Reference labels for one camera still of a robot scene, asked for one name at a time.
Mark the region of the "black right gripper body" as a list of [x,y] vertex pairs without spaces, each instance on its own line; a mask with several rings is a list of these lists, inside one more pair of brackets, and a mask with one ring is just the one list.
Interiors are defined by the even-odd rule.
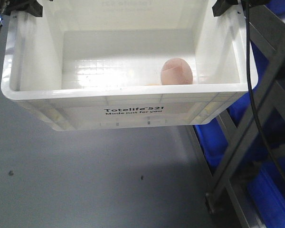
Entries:
[[[250,8],[266,5],[271,0],[244,0],[244,10],[246,10],[246,2],[248,2],[248,6]],[[219,17],[223,15],[231,6],[238,5],[238,0],[217,0],[215,4],[212,6],[212,12],[214,17]]]

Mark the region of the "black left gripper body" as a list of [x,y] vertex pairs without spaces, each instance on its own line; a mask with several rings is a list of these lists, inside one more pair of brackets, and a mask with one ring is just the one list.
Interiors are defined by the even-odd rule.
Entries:
[[23,11],[34,17],[43,16],[43,6],[37,0],[0,0],[0,16]]

